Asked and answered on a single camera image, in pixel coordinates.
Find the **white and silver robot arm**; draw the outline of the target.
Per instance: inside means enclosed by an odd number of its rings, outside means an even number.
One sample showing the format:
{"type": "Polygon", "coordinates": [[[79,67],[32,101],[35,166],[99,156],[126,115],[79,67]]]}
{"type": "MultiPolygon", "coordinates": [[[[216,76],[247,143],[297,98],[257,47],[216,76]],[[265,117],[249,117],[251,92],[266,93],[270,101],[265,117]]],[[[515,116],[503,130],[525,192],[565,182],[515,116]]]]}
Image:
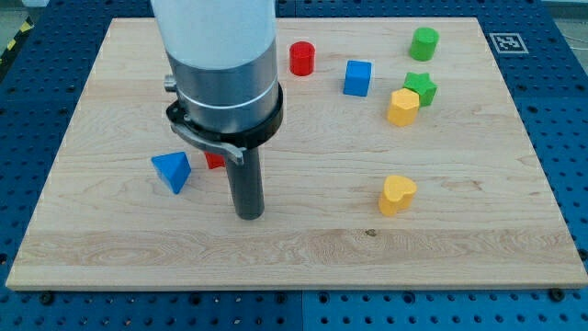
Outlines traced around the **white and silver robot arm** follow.
{"type": "Polygon", "coordinates": [[[241,166],[281,122],[272,0],[152,0],[177,102],[172,130],[241,166]]]}

